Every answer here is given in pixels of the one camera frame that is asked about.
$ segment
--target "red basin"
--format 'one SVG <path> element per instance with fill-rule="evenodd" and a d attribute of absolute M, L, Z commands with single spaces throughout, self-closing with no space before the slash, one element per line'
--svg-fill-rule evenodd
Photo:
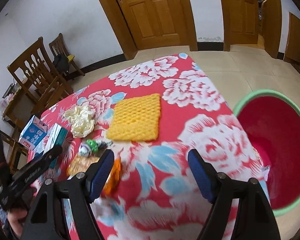
<path fill-rule="evenodd" d="M 300 202 L 300 109 L 283 94 L 259 90 L 234 109 L 264 166 L 270 165 L 266 182 L 276 216 Z"/>

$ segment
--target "tablecloth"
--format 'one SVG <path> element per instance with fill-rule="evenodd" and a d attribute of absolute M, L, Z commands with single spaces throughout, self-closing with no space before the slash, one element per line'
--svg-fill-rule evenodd
<path fill-rule="evenodd" d="M 108 141 L 106 131 L 115 104 L 124 98 L 159 93 L 159 137 L 151 142 L 114 142 L 110 149 L 121 157 L 123 175 L 117 190 L 106 198 L 113 213 L 97 218 L 105 239 L 196 239 L 211 205 L 205 200 L 187 164 L 187 153 L 196 148 L 217 171 L 233 179 L 262 179 L 261 165 L 248 137 L 211 80 L 186 54 L 161 57 L 102 78 L 58 102 L 42 114 L 49 128 L 59 123 L 73 105 L 89 105 L 96 111 L 95 129 L 87 138 Z M 45 146 L 48 136 L 37 151 Z M 81 139 L 68 133 L 63 154 L 46 178 L 66 179 L 66 168 L 78 152 Z M 72 239 L 78 239 L 65 200 Z M 238 202 L 233 201 L 224 239 L 230 239 Z"/>

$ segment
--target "bolt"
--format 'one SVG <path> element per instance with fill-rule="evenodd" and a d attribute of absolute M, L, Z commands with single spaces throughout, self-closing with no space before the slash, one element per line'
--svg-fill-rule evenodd
<path fill-rule="evenodd" d="M 227 177 L 227 175 L 224 172 L 218 172 L 217 176 L 219 179 L 225 179 Z"/>
<path fill-rule="evenodd" d="M 46 185 L 50 185 L 52 182 L 53 182 L 52 179 L 46 179 L 46 180 L 44 181 L 44 183 L 45 183 Z"/>
<path fill-rule="evenodd" d="M 258 184 L 258 180 L 256 178 L 249 179 L 252 184 Z"/>
<path fill-rule="evenodd" d="M 82 179 L 84 176 L 85 176 L 84 172 L 79 172 L 79 173 L 77 173 L 77 175 L 76 175 L 76 177 L 77 177 L 78 179 Z"/>

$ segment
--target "yellow square mat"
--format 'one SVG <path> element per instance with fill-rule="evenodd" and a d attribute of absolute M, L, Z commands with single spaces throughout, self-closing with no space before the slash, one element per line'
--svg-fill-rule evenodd
<path fill-rule="evenodd" d="M 159 133 L 160 95 L 129 98 L 114 107 L 107 138 L 122 141 L 155 140 Z"/>

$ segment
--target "human hand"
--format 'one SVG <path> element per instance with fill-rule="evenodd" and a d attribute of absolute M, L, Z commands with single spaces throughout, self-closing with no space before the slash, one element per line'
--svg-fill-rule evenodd
<path fill-rule="evenodd" d="M 9 210 L 7 219 L 10 223 L 11 229 L 13 230 L 16 237 L 20 238 L 22 235 L 23 225 L 20 220 L 27 216 L 27 211 L 21 208 L 12 208 Z"/>

